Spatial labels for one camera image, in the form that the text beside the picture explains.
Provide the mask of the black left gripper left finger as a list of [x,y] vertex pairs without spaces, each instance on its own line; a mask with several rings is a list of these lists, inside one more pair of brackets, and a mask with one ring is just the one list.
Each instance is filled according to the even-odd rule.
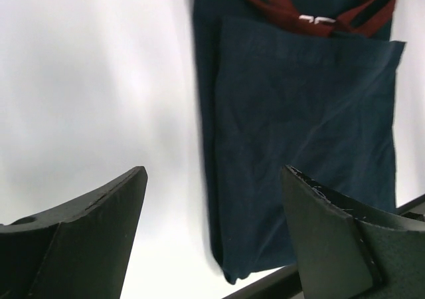
[[1,225],[1,297],[119,298],[147,180],[138,166],[59,206]]

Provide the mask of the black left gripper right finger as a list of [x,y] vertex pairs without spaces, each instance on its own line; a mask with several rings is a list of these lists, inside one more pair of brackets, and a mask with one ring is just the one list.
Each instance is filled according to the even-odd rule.
[[423,298],[424,216],[395,215],[282,170],[305,298]]

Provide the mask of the navy maroon garment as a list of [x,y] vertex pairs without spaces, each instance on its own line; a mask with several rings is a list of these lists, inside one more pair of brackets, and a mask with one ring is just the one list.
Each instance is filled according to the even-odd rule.
[[227,282],[295,261],[285,165],[395,212],[395,2],[195,0],[210,240]]

